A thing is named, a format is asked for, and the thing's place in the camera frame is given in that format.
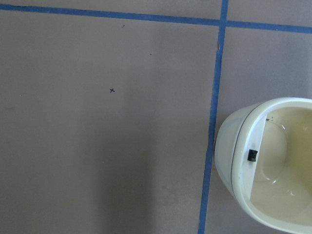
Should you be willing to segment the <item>cream plastic bin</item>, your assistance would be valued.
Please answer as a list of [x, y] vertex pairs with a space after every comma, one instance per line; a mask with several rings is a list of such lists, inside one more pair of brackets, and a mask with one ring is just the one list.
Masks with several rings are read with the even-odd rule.
[[254, 220], [290, 234], [312, 231], [312, 101], [282, 97], [244, 107], [221, 124], [219, 177]]

